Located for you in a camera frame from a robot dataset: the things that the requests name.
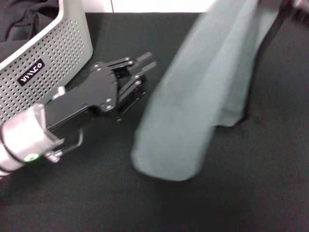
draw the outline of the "black cloth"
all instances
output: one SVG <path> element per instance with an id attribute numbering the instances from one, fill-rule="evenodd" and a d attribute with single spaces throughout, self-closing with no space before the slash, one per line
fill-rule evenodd
<path id="1" fill-rule="evenodd" d="M 58 11 L 58 0 L 1 0 L 0 62 L 50 24 Z"/>
<path id="2" fill-rule="evenodd" d="M 87 128 L 83 145 L 60 163 L 42 158 L 1 180 L 0 231 L 308 231 L 309 38 L 293 22 L 260 61 L 248 118 L 216 130 L 198 176 L 173 184 L 133 168 L 133 134 L 149 94 L 196 17 L 87 15 L 94 55 L 70 87 L 99 60 L 151 51 L 158 66 L 149 93 L 121 123 Z"/>

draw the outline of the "black fabric surface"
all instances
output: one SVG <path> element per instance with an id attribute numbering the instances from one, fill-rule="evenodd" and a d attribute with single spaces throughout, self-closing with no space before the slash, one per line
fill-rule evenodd
<path id="1" fill-rule="evenodd" d="M 1 0 L 0 62 L 50 24 L 58 11 L 58 0 Z"/>
<path id="2" fill-rule="evenodd" d="M 151 92 L 196 17 L 88 14 L 94 55 L 70 87 L 98 60 L 151 51 L 158 63 L 148 75 Z M 1 180 L 0 230 L 308 231 L 308 38 L 293 22 L 282 26 L 260 61 L 248 118 L 216 130 L 192 180 L 158 181 L 132 167 L 133 134 L 148 94 L 121 123 L 87 128 L 82 147 L 60 163 L 40 159 Z"/>

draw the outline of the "gray towel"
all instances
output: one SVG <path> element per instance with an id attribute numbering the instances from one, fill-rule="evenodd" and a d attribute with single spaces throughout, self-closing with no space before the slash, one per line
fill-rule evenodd
<path id="1" fill-rule="evenodd" d="M 259 0 L 221 0 L 195 23 L 136 132 L 137 170 L 186 180 L 200 170 L 215 126 L 239 121 L 255 54 L 278 14 L 278 7 L 260 6 Z"/>

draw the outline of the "white wall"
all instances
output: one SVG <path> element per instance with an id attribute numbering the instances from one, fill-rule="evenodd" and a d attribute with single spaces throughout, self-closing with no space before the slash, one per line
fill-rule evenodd
<path id="1" fill-rule="evenodd" d="M 112 12 L 111 0 L 82 0 L 86 12 Z M 204 12 L 216 0 L 112 0 L 114 12 Z"/>

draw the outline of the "perforated bin wall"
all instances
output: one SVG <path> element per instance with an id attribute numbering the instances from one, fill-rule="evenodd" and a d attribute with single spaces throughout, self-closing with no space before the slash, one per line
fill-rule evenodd
<path id="1" fill-rule="evenodd" d="M 56 88 L 70 81 L 92 55 L 80 1 L 61 0 L 59 4 L 63 11 L 61 18 L 57 17 L 59 21 L 39 39 L 34 37 L 36 41 L 30 41 L 30 46 L 0 70 L 0 123 L 37 102 L 48 102 Z M 38 70 L 35 74 L 30 72 L 28 77 L 32 78 L 22 86 L 18 79 L 42 62 L 39 67 L 43 68 L 34 69 Z"/>

